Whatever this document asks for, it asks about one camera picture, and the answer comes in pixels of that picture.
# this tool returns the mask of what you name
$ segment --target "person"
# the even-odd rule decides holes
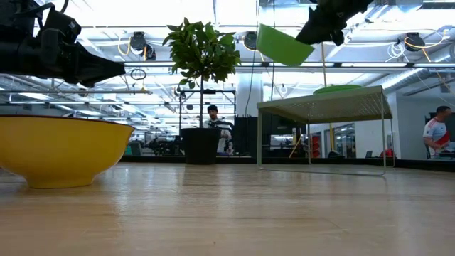
[[[207,112],[210,115],[210,119],[204,121],[203,127],[204,128],[213,128],[213,129],[220,129],[221,130],[221,138],[218,142],[218,149],[217,153],[225,154],[225,145],[227,139],[232,139],[230,133],[230,124],[228,122],[224,122],[222,119],[218,118],[218,108],[215,105],[211,105],[207,108]]]
[[[438,107],[436,117],[425,125],[424,143],[428,146],[430,157],[433,159],[439,157],[439,154],[450,145],[450,133],[447,131],[445,121],[451,114],[450,107]]]

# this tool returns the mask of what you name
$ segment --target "metal table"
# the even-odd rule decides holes
[[[271,102],[261,102],[257,104],[259,110],[257,118],[257,164],[261,169],[262,165],[262,114],[264,112],[279,115],[292,119],[296,122],[307,124],[308,135],[310,135],[310,124],[324,124],[334,122],[358,122],[370,120],[382,120],[382,147],[384,169],[382,176],[386,172],[387,159],[385,155],[385,128],[384,121],[390,119],[392,126],[392,112],[383,92],[382,86],[364,87],[353,90],[344,90],[324,94],[295,97],[285,100],[275,100]],[[311,154],[309,154],[309,164],[311,164]],[[290,171],[290,170],[271,170],[271,171]]]

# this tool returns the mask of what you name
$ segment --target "man with black cap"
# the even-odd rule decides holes
[[[210,119],[206,120],[203,124],[204,128],[214,128],[221,130],[220,142],[218,142],[218,153],[225,153],[226,139],[232,139],[230,131],[231,126],[228,122],[224,122],[222,119],[218,119],[218,108],[215,105],[211,105],[207,108],[207,112],[210,115]]]

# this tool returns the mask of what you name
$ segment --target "green object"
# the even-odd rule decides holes
[[[127,146],[127,147],[126,147],[125,153],[124,153],[124,154],[125,154],[125,155],[132,155],[132,154],[133,154],[133,152],[132,152],[132,150],[131,150],[131,146]]]
[[[257,50],[272,60],[288,66],[301,65],[314,48],[274,28],[261,24],[257,35]]]
[[[179,85],[196,86],[198,78],[204,81],[226,82],[228,75],[235,74],[235,66],[241,64],[240,53],[235,50],[234,34],[221,33],[211,22],[190,23],[187,18],[180,26],[168,25],[171,30],[164,39],[163,46],[171,46],[174,74],[178,68],[184,77]]]
[[[315,90],[313,92],[313,95],[322,94],[322,93],[330,93],[330,92],[339,92],[342,90],[352,90],[352,89],[358,89],[358,88],[361,88],[361,86],[360,85],[334,85],[334,86],[329,86],[329,87]]]

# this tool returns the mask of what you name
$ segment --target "plant leaves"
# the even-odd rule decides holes
[[[162,46],[164,46],[169,41],[169,39],[171,39],[171,36],[168,36],[164,39]]]
[[[221,51],[221,47],[219,45],[216,45],[215,50],[217,56],[221,56],[223,54],[223,52]]]
[[[172,74],[174,74],[177,71],[177,69],[178,69],[178,63],[176,63],[172,66],[172,69],[171,69]]]
[[[164,45],[171,47],[171,59],[175,62],[172,74],[178,71],[183,76],[180,85],[188,84],[193,89],[199,79],[220,82],[226,81],[229,74],[235,74],[235,66],[241,60],[240,52],[235,50],[234,33],[220,33],[212,23],[204,25],[184,19],[183,24],[183,30],[170,26],[171,32],[164,39]]]
[[[229,46],[232,45],[234,41],[234,37],[232,35],[225,35],[220,39],[220,43]]]
[[[202,31],[204,29],[204,24],[201,21],[196,22],[194,25],[196,26],[196,29],[199,31]]]
[[[167,27],[172,31],[179,31],[178,26],[167,25]]]
[[[182,79],[180,80],[180,83],[178,85],[186,85],[188,83],[188,79]]]
[[[209,22],[209,23],[207,23],[207,25],[205,25],[205,34],[207,34],[209,41],[214,41],[217,39],[215,31],[213,30],[213,26],[211,25],[211,22]]]

